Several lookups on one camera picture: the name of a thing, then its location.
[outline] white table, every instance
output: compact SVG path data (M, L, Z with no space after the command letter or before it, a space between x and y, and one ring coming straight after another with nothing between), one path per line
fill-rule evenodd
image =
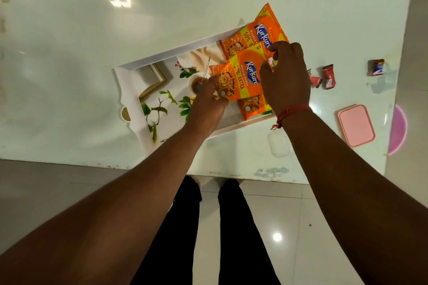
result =
M334 112L366 105L376 139L355 151L383 174L409 0L3 0L0 158L134 167L142 151L112 68L251 22L266 2L308 68L334 63L337 86L312 91L315 112L339 132ZM377 58L388 73L367 77ZM272 123L206 141L189 173L307 183L295 157L271 155Z

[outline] pink plate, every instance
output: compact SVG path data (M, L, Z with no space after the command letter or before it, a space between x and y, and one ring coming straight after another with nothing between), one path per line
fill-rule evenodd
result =
M407 118L400 106L395 105L388 155L393 155L403 145L407 135Z

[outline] black trousers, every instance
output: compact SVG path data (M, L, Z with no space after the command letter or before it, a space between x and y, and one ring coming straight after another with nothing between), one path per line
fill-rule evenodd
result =
M198 184L186 176L131 285L192 284L201 201ZM219 284L280 284L237 180L226 181L218 201Z

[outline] kurkure packet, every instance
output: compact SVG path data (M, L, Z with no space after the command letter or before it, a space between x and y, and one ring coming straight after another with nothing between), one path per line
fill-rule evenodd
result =
M260 68L267 59L266 51L262 43L257 43L224 64L210 66L212 75L220 75L218 93L230 101L261 95Z
M263 42L265 47L268 48L278 41L288 42L288 38L284 34L269 4L265 4L254 22L249 23L231 38L221 40L220 47L226 59L229 59L238 52L258 42ZM269 57L273 55L269 51L267 54Z
M243 120L272 110L264 95L253 96L244 99L238 99L238 106L241 110Z

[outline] right hand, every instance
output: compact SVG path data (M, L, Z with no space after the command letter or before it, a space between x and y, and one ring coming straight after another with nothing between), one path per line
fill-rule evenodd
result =
M279 41L268 50L275 52L274 60L278 60L278 63L272 72L269 64L264 62L261 65L260 80L266 101L275 114L281 115L294 105L309 105L311 82L306 72L301 45Z

